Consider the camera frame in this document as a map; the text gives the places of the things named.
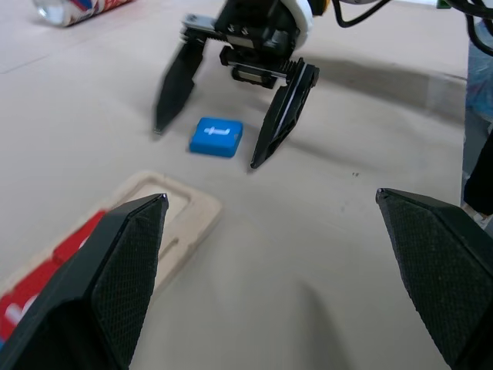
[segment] beige table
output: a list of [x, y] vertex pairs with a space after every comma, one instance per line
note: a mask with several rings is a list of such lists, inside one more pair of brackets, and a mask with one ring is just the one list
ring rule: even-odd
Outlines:
[[[150, 139], [180, 19], [220, 7], [179, 4], [138, 0], [60, 30], [29, 2], [1, 2], [0, 278], [125, 178], [154, 170], [218, 197], [225, 213], [150, 309], [132, 368], [446, 369], [374, 195], [459, 200], [462, 15], [396, 4], [354, 29], [318, 19], [300, 55], [321, 68], [319, 85], [289, 140], [247, 174], [273, 92], [232, 81], [220, 44], [187, 110]], [[234, 159], [187, 153], [202, 116], [245, 122]]]

